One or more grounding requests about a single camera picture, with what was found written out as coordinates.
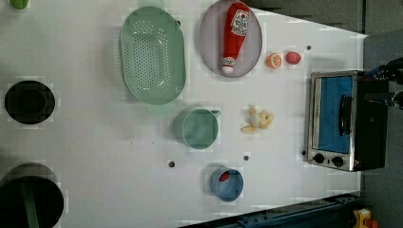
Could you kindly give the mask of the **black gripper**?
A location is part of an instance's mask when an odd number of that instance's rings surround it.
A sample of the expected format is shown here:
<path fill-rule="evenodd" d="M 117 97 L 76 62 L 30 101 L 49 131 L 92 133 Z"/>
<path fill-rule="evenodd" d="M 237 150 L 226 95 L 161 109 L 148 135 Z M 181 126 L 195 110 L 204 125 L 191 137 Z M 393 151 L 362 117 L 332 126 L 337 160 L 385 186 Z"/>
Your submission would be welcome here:
<path fill-rule="evenodd" d="M 389 83 L 394 82 L 398 85 L 402 84 L 403 59 L 398 58 L 390 61 L 386 65 L 378 66 L 366 73 L 366 79 L 374 82 Z M 367 93 L 364 99 L 385 106 L 397 106 L 402 109 L 402 92 L 376 92 Z"/>

